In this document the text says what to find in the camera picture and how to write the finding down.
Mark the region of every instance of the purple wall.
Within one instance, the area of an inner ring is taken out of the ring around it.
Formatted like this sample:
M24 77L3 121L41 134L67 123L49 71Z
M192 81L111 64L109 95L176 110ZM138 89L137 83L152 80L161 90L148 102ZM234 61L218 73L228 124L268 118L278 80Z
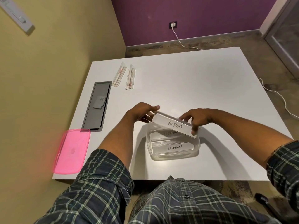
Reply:
M126 46L259 29L276 0L112 0Z

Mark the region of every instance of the pink lid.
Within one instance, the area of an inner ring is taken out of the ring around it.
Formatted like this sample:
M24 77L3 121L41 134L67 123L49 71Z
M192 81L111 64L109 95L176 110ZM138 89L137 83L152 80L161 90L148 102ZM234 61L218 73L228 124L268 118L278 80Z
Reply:
M90 138L89 129L68 130L64 133L55 159L53 173L79 173L86 156Z

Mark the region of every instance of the power cord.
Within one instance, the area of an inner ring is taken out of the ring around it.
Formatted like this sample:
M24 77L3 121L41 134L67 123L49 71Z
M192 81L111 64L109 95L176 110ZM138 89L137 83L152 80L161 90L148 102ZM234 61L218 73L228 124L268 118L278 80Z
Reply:
M199 49L199 48L191 47L191 46L188 46L188 47L187 47L187 46L183 46L183 44L181 43L181 41L178 39L178 36L177 36L177 35L176 35L176 38L177 38L177 40L179 41L179 43L182 45L182 47ZM258 79L260 79L260 80L262 81L262 86L264 87L265 90L268 90L268 91L271 91L271 92L275 92L275 93L277 93L279 96L281 96L281 98L283 99L283 102L284 102L284 108L286 109L286 111L287 111L287 112L290 114L290 116L292 116L294 119L299 120L299 117L298 117L298 116L296 116L296 115L290 113L290 111L287 109L287 107L286 107L286 100L283 98L283 96L282 96L280 93L278 93L277 91L267 89L267 88L264 86L264 82L263 82L263 80L262 80L261 78L258 78Z
M299 117L298 117L298 116L296 116L296 115L290 113L290 111L287 109L287 107L286 107L286 100L283 98L283 96L282 96L280 93L278 93L277 91L267 89L267 88L264 86L264 82L263 82L263 80L262 80L261 78L258 78L258 79L260 79L260 80L262 81L262 86L264 87L265 90L268 90L268 91L271 91L271 92L275 92L275 93L277 93L279 96L281 96L281 98L283 99L283 102L284 102L284 108L286 109L286 111L287 111L287 112L290 114L290 116L292 116L294 119L299 120Z

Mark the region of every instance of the baseboard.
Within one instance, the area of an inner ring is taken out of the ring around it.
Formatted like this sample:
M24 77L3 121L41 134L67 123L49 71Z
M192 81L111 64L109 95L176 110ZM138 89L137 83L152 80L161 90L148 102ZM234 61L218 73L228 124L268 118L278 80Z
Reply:
M218 34L218 35L208 35L208 36L201 36L201 37L191 37L191 38L184 38L184 39L179 38L179 39L180 39L180 41L184 41L184 40L192 40L192 39L210 38L210 37L215 37L215 36L220 36L220 35L240 36L240 35L252 34L252 33L261 34L260 30L256 29L256 30L238 31L238 32L231 32L231 33ZM170 41L147 43L147 44L141 44L141 45L126 46L126 48L134 48L134 47L147 46L147 45L161 45L161 44L164 44L165 42L171 42L171 41L177 41L177 39L176 40L170 40Z

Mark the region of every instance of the hand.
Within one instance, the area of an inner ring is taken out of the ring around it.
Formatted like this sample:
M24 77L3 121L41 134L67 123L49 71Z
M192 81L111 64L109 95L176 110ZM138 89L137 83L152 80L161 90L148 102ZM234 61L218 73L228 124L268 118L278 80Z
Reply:
M199 126L206 125L212 122L211 109L203 109L203 108L190 109L186 113L182 114L179 119L188 122L190 118L191 118L191 123L193 125L191 134L196 135Z
M135 105L132 109L127 111L127 115L133 118L133 121L136 122L137 120L148 123L152 120L156 111L160 108L159 105L151 106L144 102L139 102Z

